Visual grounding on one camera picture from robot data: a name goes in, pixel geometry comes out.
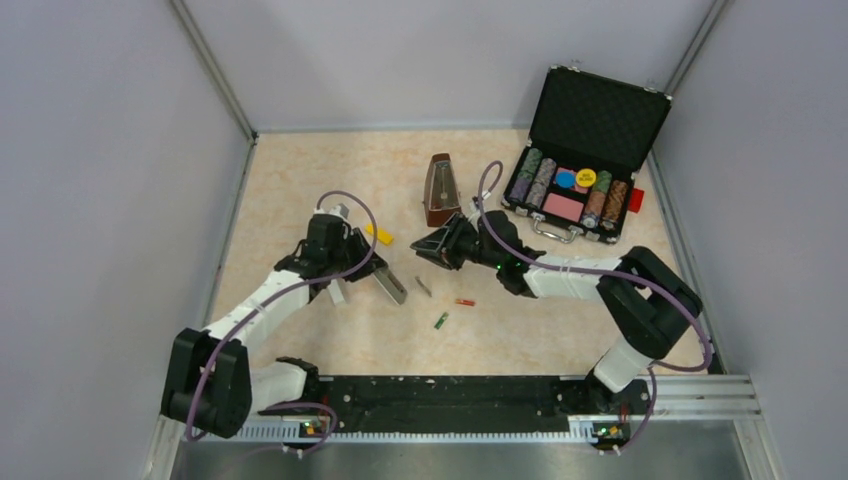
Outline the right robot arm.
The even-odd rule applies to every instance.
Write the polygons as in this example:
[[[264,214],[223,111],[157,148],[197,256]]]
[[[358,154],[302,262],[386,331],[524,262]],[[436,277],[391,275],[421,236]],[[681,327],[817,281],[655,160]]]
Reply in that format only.
[[[612,412],[622,404],[626,387],[665,359],[703,310],[695,291],[646,247],[633,247],[620,257],[551,255],[526,245],[516,225],[500,211],[476,220],[454,214],[410,247],[418,257],[446,270],[459,270],[467,262],[490,267],[499,283],[516,296],[603,304],[620,337],[588,375],[586,397],[600,412]]]

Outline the grey battery cover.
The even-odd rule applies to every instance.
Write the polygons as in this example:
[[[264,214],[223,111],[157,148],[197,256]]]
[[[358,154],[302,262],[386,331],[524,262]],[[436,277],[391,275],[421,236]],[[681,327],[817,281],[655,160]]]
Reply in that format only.
[[[417,285],[422,289],[422,291],[429,297],[433,297],[432,290],[424,283],[424,281],[420,278],[420,276],[414,277]]]

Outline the green battery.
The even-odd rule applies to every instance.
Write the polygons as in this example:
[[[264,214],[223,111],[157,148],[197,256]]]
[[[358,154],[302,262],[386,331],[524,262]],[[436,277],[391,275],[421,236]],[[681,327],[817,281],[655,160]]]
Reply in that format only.
[[[444,313],[443,313],[443,314],[442,314],[442,315],[438,318],[438,320],[436,321],[436,323],[435,323],[435,325],[434,325],[434,328],[435,328],[436,330],[441,329],[441,328],[442,328],[442,326],[444,325],[444,323],[446,322],[446,320],[447,320],[448,318],[449,318],[449,313],[448,313],[448,312],[444,312]]]

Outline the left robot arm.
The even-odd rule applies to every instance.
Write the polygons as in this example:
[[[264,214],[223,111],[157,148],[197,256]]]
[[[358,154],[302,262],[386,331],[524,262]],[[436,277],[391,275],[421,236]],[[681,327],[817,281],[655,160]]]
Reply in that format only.
[[[343,282],[388,278],[388,263],[372,251],[363,232],[339,213],[316,212],[295,250],[227,315],[174,339],[160,413],[195,431],[234,436],[251,415],[286,403],[297,413],[319,404],[315,368],[282,358],[253,370],[249,355],[282,322],[321,292],[336,295]]]

